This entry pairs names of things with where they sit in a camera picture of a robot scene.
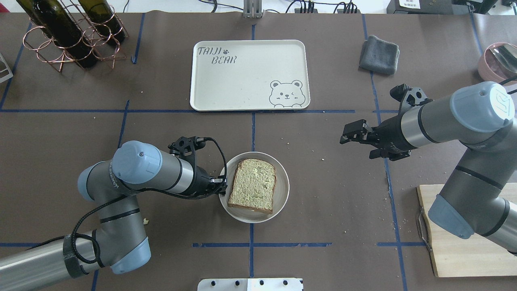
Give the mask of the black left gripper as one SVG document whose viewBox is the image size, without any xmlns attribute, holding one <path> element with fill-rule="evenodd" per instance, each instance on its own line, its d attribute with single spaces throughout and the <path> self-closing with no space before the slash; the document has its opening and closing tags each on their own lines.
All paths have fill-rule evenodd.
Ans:
<svg viewBox="0 0 517 291">
<path fill-rule="evenodd" d="M 192 183 L 188 187 L 188 198 L 207 198 L 214 194 L 225 196 L 227 175 L 211 177 L 203 168 L 190 162 L 193 169 Z"/>
</svg>

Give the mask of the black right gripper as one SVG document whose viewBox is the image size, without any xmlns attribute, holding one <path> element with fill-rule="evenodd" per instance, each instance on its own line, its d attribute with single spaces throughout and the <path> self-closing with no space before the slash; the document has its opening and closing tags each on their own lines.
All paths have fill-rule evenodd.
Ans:
<svg viewBox="0 0 517 291">
<path fill-rule="evenodd" d="M 395 116 L 383 121 L 378 127 L 369 127 L 366 120 L 358 120 L 346 124 L 340 137 L 340 144 L 355 141 L 361 144 L 372 144 L 376 147 L 370 151 L 369 159 L 388 158 L 391 161 L 409 157 L 411 145 L 402 133 L 402 116 Z"/>
</svg>

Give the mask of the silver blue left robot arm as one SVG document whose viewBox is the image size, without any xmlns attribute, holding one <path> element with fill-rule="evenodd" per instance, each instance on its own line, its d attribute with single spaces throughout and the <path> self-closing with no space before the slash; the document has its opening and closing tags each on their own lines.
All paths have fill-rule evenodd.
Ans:
<svg viewBox="0 0 517 291">
<path fill-rule="evenodd" d="M 121 274 L 146 264 L 151 252 L 137 194 L 151 190 L 188 200 L 224 194 L 227 170 L 212 177 L 196 164 L 196 151 L 212 140 L 181 137 L 168 146 L 169 152 L 128 141 L 111 160 L 85 169 L 78 190 L 96 208 L 70 234 L 2 259 L 2 291 L 32 291 L 103 267 Z"/>
</svg>

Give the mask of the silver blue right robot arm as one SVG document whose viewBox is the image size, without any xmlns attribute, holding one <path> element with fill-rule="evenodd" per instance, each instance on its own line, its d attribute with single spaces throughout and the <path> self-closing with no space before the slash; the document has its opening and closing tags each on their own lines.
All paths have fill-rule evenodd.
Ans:
<svg viewBox="0 0 517 291">
<path fill-rule="evenodd" d="M 500 197 L 516 170 L 515 103 L 504 82 L 484 81 L 435 101 L 406 84 L 390 96 L 399 102 L 396 116 L 376 127 L 364 119 L 349 123 L 340 143 L 369 144 L 371 160 L 396 161 L 417 148 L 458 140 L 467 149 L 428 216 L 461 239 L 478 234 L 515 255 L 516 204 Z"/>
</svg>

